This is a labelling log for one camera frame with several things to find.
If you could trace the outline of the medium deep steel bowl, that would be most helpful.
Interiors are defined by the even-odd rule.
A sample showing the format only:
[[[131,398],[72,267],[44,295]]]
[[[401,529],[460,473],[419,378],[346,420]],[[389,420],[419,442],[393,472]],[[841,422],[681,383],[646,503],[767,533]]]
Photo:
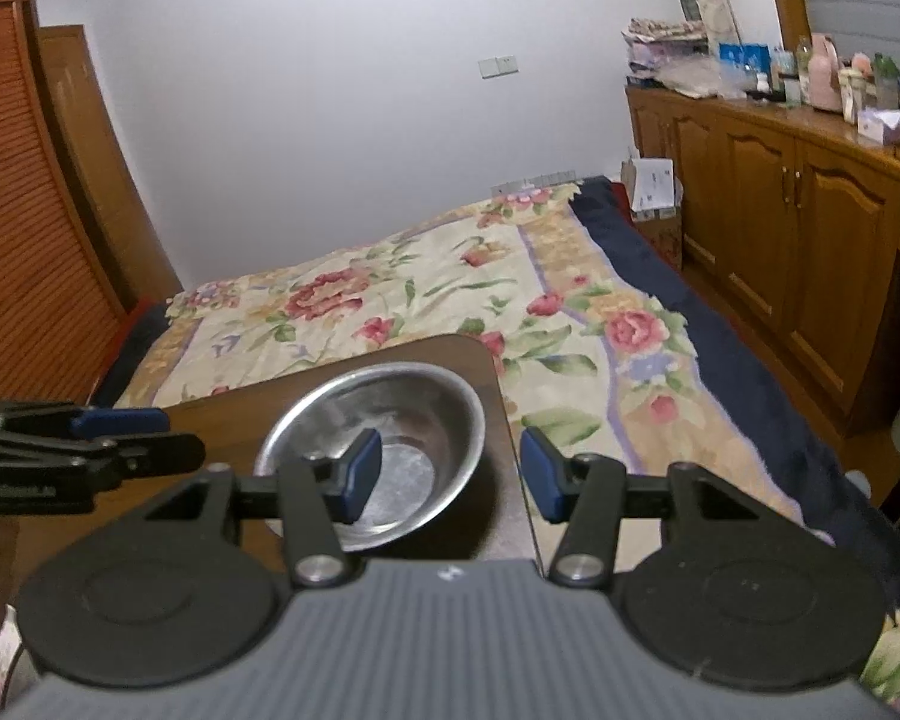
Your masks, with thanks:
[[[339,457],[364,429],[382,438],[382,472],[361,518],[336,525],[348,553],[436,520],[470,483],[486,442],[484,406],[463,377],[425,362],[374,364],[297,401],[266,436],[255,473],[272,475],[284,458]]]

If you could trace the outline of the wooden louvered wardrobe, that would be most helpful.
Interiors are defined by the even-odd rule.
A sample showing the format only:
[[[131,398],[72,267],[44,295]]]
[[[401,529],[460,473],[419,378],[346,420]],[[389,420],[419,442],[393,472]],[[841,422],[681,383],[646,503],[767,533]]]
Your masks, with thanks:
[[[180,288],[86,34],[0,0],[0,400],[115,405]]]

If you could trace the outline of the white paper bag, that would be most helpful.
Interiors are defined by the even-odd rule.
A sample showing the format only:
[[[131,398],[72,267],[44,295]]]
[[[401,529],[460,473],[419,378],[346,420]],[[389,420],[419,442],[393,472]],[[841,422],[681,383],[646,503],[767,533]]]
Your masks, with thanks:
[[[678,210],[678,179],[672,160],[629,158],[621,164],[621,181],[633,215],[663,215]]]

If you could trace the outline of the wooden cabinet counter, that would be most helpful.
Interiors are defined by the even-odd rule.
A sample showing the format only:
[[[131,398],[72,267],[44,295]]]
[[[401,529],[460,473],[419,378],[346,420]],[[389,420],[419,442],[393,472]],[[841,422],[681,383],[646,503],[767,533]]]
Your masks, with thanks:
[[[631,86],[634,142],[683,186],[683,247],[841,434],[900,402],[900,146],[808,107]]]

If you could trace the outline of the stack of folded fabric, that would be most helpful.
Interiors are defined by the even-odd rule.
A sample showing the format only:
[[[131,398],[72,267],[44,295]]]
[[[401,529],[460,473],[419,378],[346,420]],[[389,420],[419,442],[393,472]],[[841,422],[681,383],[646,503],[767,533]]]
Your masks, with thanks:
[[[655,83],[656,75],[674,60],[709,52],[702,21],[660,21],[632,18],[621,31],[628,53],[628,82]]]

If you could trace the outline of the blue box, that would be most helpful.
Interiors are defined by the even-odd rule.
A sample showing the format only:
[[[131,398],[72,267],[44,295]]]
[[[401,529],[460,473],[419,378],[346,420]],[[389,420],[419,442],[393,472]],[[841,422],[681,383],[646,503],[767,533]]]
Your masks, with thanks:
[[[770,50],[766,44],[718,44],[718,59],[749,75],[770,75]]]

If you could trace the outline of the tissue box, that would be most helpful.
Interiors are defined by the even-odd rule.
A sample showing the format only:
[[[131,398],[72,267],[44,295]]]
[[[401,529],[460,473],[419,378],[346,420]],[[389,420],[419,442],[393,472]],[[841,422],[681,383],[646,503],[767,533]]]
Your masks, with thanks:
[[[900,106],[898,109],[867,107],[857,117],[860,137],[881,146],[900,145]]]

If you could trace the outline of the pink thermos jug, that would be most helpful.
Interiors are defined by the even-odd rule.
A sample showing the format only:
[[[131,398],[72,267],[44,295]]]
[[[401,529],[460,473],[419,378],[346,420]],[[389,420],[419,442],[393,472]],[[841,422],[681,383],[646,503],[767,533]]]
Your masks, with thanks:
[[[815,32],[811,37],[811,57],[808,62],[808,101],[811,107],[823,112],[841,112],[839,91],[841,60],[831,37]]]

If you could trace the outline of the green bottle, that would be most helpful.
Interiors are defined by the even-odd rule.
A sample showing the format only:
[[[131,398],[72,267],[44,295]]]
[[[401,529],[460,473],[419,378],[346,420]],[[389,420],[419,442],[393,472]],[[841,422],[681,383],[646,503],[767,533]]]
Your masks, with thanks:
[[[875,101],[881,110],[896,110],[899,107],[899,68],[889,55],[877,54],[873,57],[873,82]]]

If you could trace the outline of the white wall switch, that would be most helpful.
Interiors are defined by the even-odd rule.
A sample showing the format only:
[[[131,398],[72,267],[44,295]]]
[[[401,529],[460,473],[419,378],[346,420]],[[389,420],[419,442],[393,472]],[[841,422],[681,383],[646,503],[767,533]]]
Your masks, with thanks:
[[[478,70],[483,80],[494,80],[494,78],[502,78],[502,76],[517,75],[518,60],[515,55],[479,60]]]

